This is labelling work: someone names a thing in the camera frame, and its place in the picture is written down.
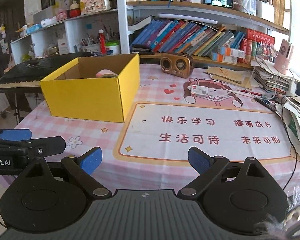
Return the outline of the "staples box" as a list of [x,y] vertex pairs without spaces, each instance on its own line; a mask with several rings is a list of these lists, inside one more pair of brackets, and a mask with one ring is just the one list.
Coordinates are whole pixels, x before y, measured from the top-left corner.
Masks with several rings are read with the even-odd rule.
[[198,86],[198,85],[192,85],[190,92],[192,95],[196,95],[196,96],[207,96],[208,95],[208,87],[205,86]]

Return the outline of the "pink checkered tablecloth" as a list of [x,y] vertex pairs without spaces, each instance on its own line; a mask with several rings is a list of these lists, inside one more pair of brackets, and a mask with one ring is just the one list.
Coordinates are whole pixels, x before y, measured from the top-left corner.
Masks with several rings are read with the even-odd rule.
[[300,184],[297,148],[276,114],[250,95],[230,95],[232,86],[222,83],[217,99],[194,98],[185,92],[192,81],[212,83],[203,69],[185,80],[143,64],[123,123],[54,117],[42,102],[18,126],[34,138],[63,137],[65,155],[100,147],[102,163],[93,176],[111,191],[181,189],[198,175],[188,163],[192,146],[231,161],[255,157],[288,192]]

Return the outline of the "black electronic piano keyboard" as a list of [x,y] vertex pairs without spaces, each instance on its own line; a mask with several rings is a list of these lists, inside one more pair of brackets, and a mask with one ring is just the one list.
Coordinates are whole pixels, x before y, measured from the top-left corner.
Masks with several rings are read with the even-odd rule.
[[91,53],[82,51],[53,55],[17,64],[0,78],[0,92],[40,93],[40,81],[43,78],[70,61],[87,56],[91,56]]

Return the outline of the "yellow cardboard box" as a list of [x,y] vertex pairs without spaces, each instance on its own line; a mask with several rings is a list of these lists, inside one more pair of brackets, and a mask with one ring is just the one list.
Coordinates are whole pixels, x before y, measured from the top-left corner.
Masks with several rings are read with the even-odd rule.
[[140,85],[137,54],[78,57],[40,81],[52,116],[124,122]]

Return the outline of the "red pencil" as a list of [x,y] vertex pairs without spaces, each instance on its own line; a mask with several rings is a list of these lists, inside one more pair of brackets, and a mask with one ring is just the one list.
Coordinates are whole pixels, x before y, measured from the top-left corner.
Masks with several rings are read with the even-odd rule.
[[249,90],[239,89],[239,91],[243,92],[243,93],[251,94],[251,95],[254,95],[254,96],[262,96],[261,93],[253,92],[253,91],[249,91]]

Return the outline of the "brown cardboard pieces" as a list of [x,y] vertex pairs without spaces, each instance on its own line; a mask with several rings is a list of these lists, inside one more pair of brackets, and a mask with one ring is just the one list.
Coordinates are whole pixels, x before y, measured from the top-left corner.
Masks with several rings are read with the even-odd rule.
[[221,67],[209,67],[205,70],[205,73],[210,75],[212,79],[231,83],[242,88],[252,89],[250,72],[230,70]]

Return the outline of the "stack of papers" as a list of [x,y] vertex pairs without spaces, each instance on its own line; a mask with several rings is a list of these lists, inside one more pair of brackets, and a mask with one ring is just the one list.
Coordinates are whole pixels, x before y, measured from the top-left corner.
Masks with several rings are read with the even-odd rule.
[[292,72],[279,72],[271,62],[253,60],[250,65],[253,67],[255,80],[269,92],[267,97],[276,101],[277,113],[284,120],[288,135],[296,144],[300,155],[300,96],[293,91],[298,80]]

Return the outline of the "brown retro radio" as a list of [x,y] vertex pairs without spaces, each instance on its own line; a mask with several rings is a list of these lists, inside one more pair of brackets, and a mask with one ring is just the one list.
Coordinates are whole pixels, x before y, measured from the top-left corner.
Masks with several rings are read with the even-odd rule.
[[164,73],[182,77],[184,79],[188,78],[194,70],[192,57],[183,54],[163,53],[160,60],[160,66]]

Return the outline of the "white pen holder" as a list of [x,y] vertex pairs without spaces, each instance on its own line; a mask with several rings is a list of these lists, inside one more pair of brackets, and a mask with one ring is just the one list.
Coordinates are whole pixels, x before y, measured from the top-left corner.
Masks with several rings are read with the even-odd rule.
[[99,53],[100,45],[99,44],[91,44],[87,46],[82,46],[83,51],[91,52],[91,53]]

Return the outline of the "orange white medicine box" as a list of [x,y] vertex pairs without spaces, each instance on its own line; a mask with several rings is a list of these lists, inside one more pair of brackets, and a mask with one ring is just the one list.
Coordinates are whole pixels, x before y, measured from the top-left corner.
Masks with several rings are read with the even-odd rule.
[[230,47],[218,46],[218,53],[223,56],[237,57],[240,59],[245,58],[245,52],[243,50],[234,49]]

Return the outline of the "white green lidded jar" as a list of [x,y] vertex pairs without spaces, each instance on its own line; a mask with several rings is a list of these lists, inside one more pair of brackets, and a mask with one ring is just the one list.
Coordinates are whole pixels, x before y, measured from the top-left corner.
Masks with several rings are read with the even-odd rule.
[[106,42],[106,55],[121,54],[121,47],[119,40]]

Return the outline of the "red thick book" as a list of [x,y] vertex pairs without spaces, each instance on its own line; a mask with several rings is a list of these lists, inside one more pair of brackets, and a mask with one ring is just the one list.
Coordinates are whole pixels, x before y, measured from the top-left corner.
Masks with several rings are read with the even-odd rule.
[[246,29],[246,38],[248,40],[253,40],[262,43],[263,45],[274,46],[275,44],[274,37],[253,29]]

